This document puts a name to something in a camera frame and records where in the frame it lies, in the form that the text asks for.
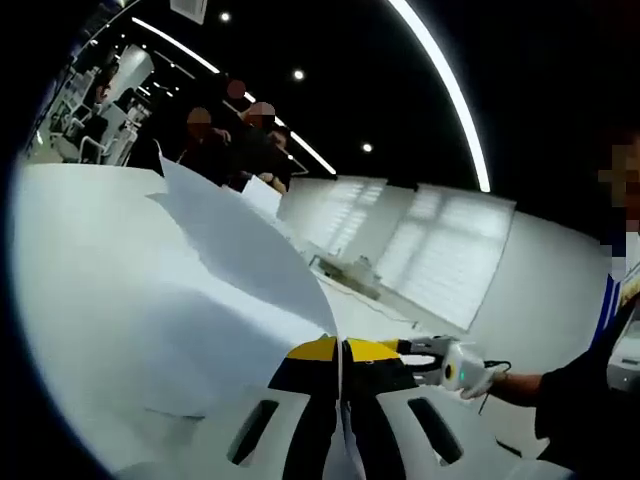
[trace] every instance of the white wall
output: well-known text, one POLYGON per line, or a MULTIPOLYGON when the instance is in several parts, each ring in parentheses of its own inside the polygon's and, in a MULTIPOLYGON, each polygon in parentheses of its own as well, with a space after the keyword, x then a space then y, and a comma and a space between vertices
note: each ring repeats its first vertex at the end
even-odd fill
MULTIPOLYGON (((307 228, 331 185, 333 182, 322 180, 294 181, 292 195, 283 199, 280 219, 294 230, 307 228)), ((410 190, 386 187, 344 255, 356 258, 360 252, 375 264, 412 196, 410 190)), ((403 317, 419 321, 419 334, 469 338, 486 349, 486 358, 511 361, 514 372, 544 373, 565 365, 590 344, 611 268, 611 259, 604 252, 590 237, 516 212, 503 257, 468 332, 392 291, 384 290, 380 301, 403 317)), ((347 309, 338 304, 349 299, 332 300, 329 294, 328 298, 345 318, 347 309)), ((359 326, 349 328, 370 331, 371 339, 378 338, 376 331, 381 327, 370 322, 370 316, 357 317, 353 322, 359 326)), ((534 415, 533 409, 494 398, 483 412, 496 436, 528 457, 537 456, 546 445, 535 439, 534 415)))
POLYGON ((105 104, 120 98, 127 88, 138 88, 153 71, 153 61, 147 52, 136 45, 129 45, 119 60, 118 73, 111 80, 111 89, 105 104))

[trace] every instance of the person's hand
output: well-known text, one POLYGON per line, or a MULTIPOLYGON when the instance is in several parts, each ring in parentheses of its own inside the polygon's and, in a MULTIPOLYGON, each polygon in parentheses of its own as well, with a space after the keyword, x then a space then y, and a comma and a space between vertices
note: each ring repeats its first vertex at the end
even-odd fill
POLYGON ((220 135, 222 137, 222 141, 225 144, 231 143, 231 134, 227 130, 223 130, 221 128, 214 128, 213 131, 214 133, 216 133, 216 135, 220 135))
POLYGON ((271 183, 273 181, 273 173, 261 173, 258 178, 264 183, 271 183))
POLYGON ((499 380, 503 375, 503 372, 486 370, 478 383, 462 389, 460 398, 462 398, 463 400, 472 400, 474 398, 483 396, 493 386, 493 383, 496 380, 499 380))

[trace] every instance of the ceiling light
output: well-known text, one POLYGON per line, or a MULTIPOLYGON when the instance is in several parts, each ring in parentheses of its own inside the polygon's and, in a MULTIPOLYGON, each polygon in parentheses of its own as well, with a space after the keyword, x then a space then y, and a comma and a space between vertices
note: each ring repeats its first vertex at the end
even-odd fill
POLYGON ((182 45, 180 42, 178 42, 175 38, 170 37, 169 35, 167 35, 166 33, 158 30, 155 27, 152 27, 151 25, 149 25, 148 23, 143 22, 142 20, 140 20, 139 18, 133 17, 131 19, 132 22, 137 23, 138 25, 140 25, 143 28, 146 28, 147 30, 149 30, 150 32, 155 33, 156 35, 158 35, 160 38, 166 40, 167 42, 169 42, 171 45, 173 45, 176 48, 179 48, 180 50, 182 50, 184 53, 186 53, 187 55, 189 55, 191 58, 193 58, 196 62, 200 63, 200 65, 202 65, 203 67, 209 69, 210 71, 212 71, 213 73, 220 73, 220 70, 218 70, 216 67, 214 67, 213 65, 211 65, 209 62, 207 62, 204 58, 202 58, 200 55, 194 53, 193 51, 189 50, 187 47, 185 47, 184 45, 182 45))
POLYGON ((296 142, 298 142, 300 146, 304 148, 309 153, 309 155, 315 158, 320 163, 320 165, 326 168, 331 175, 336 174, 336 170, 331 165, 329 165, 327 161, 324 158, 322 158, 320 154, 318 154, 318 152, 316 152, 313 148, 311 148, 311 146, 307 142, 302 140, 302 138, 300 138, 300 135, 298 135, 296 132, 291 132, 291 138, 293 138, 296 142))
POLYGON ((387 0, 393 8, 395 8, 405 23, 413 31, 414 35, 418 38, 418 41, 422 44, 422 47, 429 55, 431 62, 436 67, 442 82, 444 83, 453 107, 456 109, 462 129, 467 137, 467 143, 469 144, 469 150, 471 151, 471 157, 473 158, 473 164, 476 169, 476 176, 478 177, 478 184, 480 190, 483 192, 489 192, 491 187, 489 185, 489 176, 487 174, 487 166, 484 163, 484 155, 482 154, 482 148, 480 147, 480 139, 478 138, 478 132, 473 125, 473 119, 471 118, 471 112, 464 100, 460 86, 456 80, 456 77, 451 70, 451 67, 444 58, 440 47, 433 39, 427 27, 422 23, 416 12, 409 6, 406 0, 387 0))

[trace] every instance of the black slot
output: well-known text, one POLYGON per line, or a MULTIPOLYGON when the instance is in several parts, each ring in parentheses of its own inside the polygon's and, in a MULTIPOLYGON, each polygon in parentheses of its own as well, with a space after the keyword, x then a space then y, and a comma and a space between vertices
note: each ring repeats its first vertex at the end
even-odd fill
POLYGON ((262 400, 253 409, 229 449, 227 458, 232 463, 240 465, 255 450, 276 408, 278 402, 262 400))
POLYGON ((462 449, 440 414, 426 398, 414 398, 407 402, 420 422, 420 426, 436 451, 448 465, 460 460, 462 449))

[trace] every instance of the black cable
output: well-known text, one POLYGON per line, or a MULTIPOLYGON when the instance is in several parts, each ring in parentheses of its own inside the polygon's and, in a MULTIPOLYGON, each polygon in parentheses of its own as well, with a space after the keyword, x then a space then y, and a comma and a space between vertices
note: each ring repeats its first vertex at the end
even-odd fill
MULTIPOLYGON (((502 373, 506 373, 509 370, 511 370, 511 362, 508 360, 487 360, 486 362, 484 362, 485 368, 497 367, 498 365, 507 366, 507 368, 505 368, 502 371, 502 373)), ((482 415, 482 409, 484 408, 488 399, 489 399, 489 392, 487 391, 487 394, 484 396, 484 400, 482 401, 482 405, 480 405, 480 410, 478 410, 478 415, 482 415)))

